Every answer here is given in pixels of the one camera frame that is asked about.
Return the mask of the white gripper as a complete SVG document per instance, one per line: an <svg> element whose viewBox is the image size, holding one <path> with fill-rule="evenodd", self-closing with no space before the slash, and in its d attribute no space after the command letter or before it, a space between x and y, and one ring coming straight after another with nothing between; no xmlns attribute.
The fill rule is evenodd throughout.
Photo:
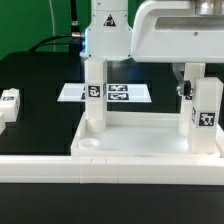
<svg viewBox="0 0 224 224"><path fill-rule="evenodd" d="M135 15L131 56L173 63L177 92L189 97L191 81L179 63L224 63L224 15L199 15L194 0L145 0Z"/></svg>

